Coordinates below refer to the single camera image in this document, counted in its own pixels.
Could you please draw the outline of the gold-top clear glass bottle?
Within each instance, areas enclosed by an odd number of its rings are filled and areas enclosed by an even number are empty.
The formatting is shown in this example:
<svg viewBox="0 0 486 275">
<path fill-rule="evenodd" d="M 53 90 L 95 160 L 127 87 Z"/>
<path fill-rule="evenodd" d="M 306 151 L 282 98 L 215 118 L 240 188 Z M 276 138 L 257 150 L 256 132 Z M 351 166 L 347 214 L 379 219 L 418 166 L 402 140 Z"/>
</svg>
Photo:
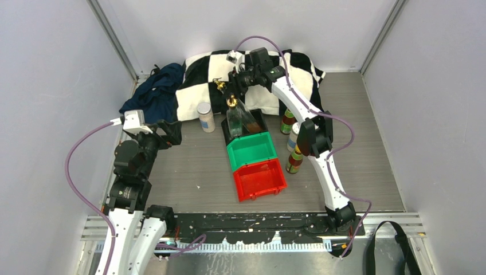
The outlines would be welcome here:
<svg viewBox="0 0 486 275">
<path fill-rule="evenodd" d="M 229 135 L 231 138 L 236 138 L 243 133 L 242 117 L 240 109 L 238 108 L 238 100 L 234 95 L 231 95 L 227 99 L 226 103 L 228 105 L 226 118 L 228 122 Z"/>
</svg>

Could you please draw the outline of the gold-top oil bottle brown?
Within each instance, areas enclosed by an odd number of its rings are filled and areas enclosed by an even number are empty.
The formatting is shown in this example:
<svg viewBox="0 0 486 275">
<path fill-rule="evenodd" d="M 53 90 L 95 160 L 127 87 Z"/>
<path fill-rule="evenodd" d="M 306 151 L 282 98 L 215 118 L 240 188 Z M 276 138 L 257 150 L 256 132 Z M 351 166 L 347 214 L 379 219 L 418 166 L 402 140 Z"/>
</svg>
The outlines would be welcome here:
<svg viewBox="0 0 486 275">
<path fill-rule="evenodd" d="M 217 89 L 225 95 L 225 82 L 221 81 L 220 78 L 214 78 L 213 83 L 215 83 Z M 250 133 L 260 132 L 262 128 L 259 126 L 258 122 L 256 122 L 256 119 L 247 109 L 245 104 L 240 99 L 237 100 L 242 117 L 242 127 L 245 127 Z"/>
</svg>

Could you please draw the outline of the yellow-capped sauce bottle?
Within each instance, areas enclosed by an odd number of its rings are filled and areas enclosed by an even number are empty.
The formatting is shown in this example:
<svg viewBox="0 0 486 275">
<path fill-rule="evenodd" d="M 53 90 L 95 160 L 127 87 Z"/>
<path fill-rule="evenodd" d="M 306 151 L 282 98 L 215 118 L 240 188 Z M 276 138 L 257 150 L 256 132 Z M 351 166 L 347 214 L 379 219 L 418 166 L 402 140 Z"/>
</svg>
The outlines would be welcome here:
<svg viewBox="0 0 486 275">
<path fill-rule="evenodd" d="M 290 174 L 296 174 L 303 162 L 303 154 L 298 145 L 295 145 L 292 153 L 289 155 L 285 169 Z"/>
<path fill-rule="evenodd" d="M 289 135 L 292 126 L 296 123 L 294 114 L 287 108 L 282 116 L 280 124 L 280 132 L 284 135 Z"/>
</svg>

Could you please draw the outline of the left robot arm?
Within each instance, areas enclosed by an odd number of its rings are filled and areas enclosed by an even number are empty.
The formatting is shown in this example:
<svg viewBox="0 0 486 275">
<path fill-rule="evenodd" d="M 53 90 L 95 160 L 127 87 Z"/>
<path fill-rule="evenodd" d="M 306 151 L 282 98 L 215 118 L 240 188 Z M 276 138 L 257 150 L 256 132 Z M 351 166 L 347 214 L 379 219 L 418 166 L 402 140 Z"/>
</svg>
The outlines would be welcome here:
<svg viewBox="0 0 486 275">
<path fill-rule="evenodd" d="M 157 154 L 182 141 L 181 122 L 164 119 L 146 123 L 142 109 L 123 111 L 119 124 L 129 136 L 114 151 L 114 176 L 109 202 L 101 212 L 108 231 L 96 274 L 144 274 L 155 249 L 172 256 L 199 248 L 202 234 L 186 247 L 161 242 L 175 232 L 176 219 L 171 207 L 146 206 L 149 181 Z"/>
</svg>

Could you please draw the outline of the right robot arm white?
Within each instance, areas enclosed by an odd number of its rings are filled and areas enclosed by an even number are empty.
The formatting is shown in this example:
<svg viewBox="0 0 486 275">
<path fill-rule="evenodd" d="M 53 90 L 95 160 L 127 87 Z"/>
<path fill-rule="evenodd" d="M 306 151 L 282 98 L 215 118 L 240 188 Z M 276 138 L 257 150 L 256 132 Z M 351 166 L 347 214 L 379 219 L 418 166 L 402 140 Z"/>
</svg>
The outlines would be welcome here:
<svg viewBox="0 0 486 275">
<path fill-rule="evenodd" d="M 300 125 L 297 146 L 311 162 L 324 192 L 328 230 L 342 235 L 354 223 L 356 211 L 344 194 L 332 155 L 334 117 L 322 112 L 299 91 L 289 77 L 288 67 L 274 65 L 266 48 L 251 51 L 249 57 L 246 64 L 242 53 L 232 50 L 227 55 L 226 59 L 234 65 L 228 74 L 232 88 L 237 96 L 243 96 L 249 87 L 265 87 L 294 115 Z"/>
</svg>

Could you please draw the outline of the black white checkered blanket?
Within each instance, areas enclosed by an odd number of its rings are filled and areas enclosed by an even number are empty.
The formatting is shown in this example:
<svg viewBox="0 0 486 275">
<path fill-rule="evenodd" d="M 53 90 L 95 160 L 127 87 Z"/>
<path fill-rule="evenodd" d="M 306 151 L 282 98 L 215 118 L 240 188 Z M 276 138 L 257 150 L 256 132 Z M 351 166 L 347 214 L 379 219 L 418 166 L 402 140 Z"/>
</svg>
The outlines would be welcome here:
<svg viewBox="0 0 486 275">
<path fill-rule="evenodd" d="M 228 73 L 234 65 L 226 60 L 228 50 L 198 54 L 185 60 L 185 75 L 182 85 L 176 90 L 176 117 L 180 121 L 197 119 L 197 105 L 211 104 L 214 113 L 225 113 L 227 105 L 223 94 L 217 89 L 214 79 L 229 80 Z M 318 69 L 311 59 L 291 49 L 283 50 L 293 84 L 314 106 L 322 108 L 319 85 L 326 73 Z M 242 101 L 250 110 L 260 109 L 266 115 L 283 115 L 286 107 L 273 93 L 256 85 L 250 87 Z"/>
</svg>

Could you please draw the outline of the black plastic bin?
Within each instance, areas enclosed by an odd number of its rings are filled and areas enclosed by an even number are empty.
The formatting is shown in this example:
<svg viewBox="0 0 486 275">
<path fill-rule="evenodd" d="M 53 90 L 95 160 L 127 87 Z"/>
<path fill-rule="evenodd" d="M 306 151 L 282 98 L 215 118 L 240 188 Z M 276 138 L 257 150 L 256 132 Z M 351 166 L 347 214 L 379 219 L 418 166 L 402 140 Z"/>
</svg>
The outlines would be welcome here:
<svg viewBox="0 0 486 275">
<path fill-rule="evenodd" d="M 260 109 L 255 109 L 255 110 L 250 111 L 250 113 L 256 119 L 256 122 L 258 122 L 259 126 L 262 128 L 262 130 L 258 133 L 268 132 L 268 127 L 267 127 L 266 122 L 264 120 L 262 111 Z M 223 132 L 223 135 L 224 135 L 224 139 L 225 139 L 225 144 L 226 144 L 226 146 L 228 146 L 235 138 L 230 136 L 227 118 L 223 119 L 223 121 L 221 122 L 221 127 L 222 127 L 222 132 Z M 253 135 L 253 133 L 250 133 L 245 127 L 243 127 L 242 128 L 242 135 L 238 136 L 238 138 L 241 138 L 241 137 L 244 137 L 244 136 L 249 136 L 249 135 Z"/>
</svg>

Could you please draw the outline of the silver-lid spice jar left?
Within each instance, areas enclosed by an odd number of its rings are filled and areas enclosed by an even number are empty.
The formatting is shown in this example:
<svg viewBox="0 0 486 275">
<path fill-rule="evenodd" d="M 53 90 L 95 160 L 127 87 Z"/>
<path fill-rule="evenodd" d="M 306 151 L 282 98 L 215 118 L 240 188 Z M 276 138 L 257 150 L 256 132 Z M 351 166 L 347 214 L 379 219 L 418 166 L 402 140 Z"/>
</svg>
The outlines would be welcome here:
<svg viewBox="0 0 486 275">
<path fill-rule="evenodd" d="M 211 104 L 208 102 L 199 103 L 197 105 L 197 112 L 203 131 L 207 133 L 213 132 L 215 130 L 215 122 Z"/>
</svg>

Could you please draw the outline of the silver-lid spice jar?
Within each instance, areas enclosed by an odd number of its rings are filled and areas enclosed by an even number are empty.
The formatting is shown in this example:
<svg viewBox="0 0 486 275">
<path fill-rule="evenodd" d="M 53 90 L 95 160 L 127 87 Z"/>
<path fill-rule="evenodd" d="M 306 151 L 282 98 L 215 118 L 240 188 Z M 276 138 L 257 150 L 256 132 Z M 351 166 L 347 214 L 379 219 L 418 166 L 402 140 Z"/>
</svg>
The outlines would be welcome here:
<svg viewBox="0 0 486 275">
<path fill-rule="evenodd" d="M 292 152 L 295 149 L 297 143 L 297 137 L 300 131 L 300 124 L 295 122 L 290 129 L 288 140 L 287 140 L 287 149 L 289 152 Z"/>
<path fill-rule="evenodd" d="M 197 112 L 203 131 L 207 133 L 213 132 L 215 130 L 215 122 L 211 104 L 208 102 L 199 103 L 197 105 Z"/>
</svg>

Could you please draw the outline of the dark blue cloth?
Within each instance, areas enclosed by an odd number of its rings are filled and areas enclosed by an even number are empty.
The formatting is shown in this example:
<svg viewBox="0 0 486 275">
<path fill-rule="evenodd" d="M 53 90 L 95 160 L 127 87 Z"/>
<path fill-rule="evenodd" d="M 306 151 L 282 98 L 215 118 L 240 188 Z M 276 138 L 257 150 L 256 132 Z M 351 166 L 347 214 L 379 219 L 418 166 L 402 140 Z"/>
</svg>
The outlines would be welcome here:
<svg viewBox="0 0 486 275">
<path fill-rule="evenodd" d="M 142 110 L 147 124 L 154 124 L 159 120 L 175 122 L 175 93 L 183 83 L 183 74 L 183 66 L 177 63 L 170 63 L 162 68 L 155 66 L 147 80 L 121 106 L 119 113 Z"/>
</svg>

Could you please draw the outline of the green plastic bin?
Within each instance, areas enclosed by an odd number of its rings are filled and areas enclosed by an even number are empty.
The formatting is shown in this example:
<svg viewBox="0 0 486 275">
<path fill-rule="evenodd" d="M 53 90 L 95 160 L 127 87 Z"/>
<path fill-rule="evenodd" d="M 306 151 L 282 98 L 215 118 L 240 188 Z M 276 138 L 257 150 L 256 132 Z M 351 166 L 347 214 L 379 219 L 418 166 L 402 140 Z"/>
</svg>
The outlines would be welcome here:
<svg viewBox="0 0 486 275">
<path fill-rule="evenodd" d="M 240 167 L 277 158 L 269 132 L 237 137 L 226 146 L 233 172 Z"/>
</svg>

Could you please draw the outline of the silver-lid spice jar right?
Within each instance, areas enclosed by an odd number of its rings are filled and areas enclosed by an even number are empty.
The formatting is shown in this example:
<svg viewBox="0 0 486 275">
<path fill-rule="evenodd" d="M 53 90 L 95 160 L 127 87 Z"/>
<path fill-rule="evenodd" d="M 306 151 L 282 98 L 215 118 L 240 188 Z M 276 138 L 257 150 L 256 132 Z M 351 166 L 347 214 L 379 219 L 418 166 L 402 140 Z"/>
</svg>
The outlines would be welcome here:
<svg viewBox="0 0 486 275">
<path fill-rule="evenodd" d="M 290 129 L 288 140 L 287 140 L 287 149 L 289 152 L 292 152 L 295 149 L 297 143 L 297 137 L 300 131 L 300 124 L 295 122 Z"/>
</svg>

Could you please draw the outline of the red plastic bin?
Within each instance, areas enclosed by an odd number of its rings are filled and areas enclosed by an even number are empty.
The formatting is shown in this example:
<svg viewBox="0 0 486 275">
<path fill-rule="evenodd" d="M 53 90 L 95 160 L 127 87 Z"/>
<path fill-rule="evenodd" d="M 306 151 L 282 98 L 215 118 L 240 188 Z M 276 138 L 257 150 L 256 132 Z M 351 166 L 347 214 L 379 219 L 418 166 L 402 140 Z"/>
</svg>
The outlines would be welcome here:
<svg viewBox="0 0 486 275">
<path fill-rule="evenodd" d="M 277 195 L 287 188 L 278 158 L 245 164 L 233 173 L 240 202 Z"/>
</svg>

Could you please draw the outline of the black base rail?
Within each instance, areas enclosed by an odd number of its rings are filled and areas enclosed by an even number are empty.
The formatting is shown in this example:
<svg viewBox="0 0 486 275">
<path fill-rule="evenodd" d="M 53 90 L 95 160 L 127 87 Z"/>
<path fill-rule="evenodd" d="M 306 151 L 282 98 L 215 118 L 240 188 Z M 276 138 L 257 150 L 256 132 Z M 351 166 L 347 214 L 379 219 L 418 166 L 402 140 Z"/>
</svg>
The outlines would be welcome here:
<svg viewBox="0 0 486 275">
<path fill-rule="evenodd" d="M 332 229 L 326 221 L 326 213 L 179 213 L 176 224 L 170 226 L 166 237 L 189 243 L 206 235 L 205 244 L 245 245 L 270 243 L 279 237 L 285 245 L 298 243 L 322 243 L 323 237 L 348 239 L 361 220 Z"/>
</svg>

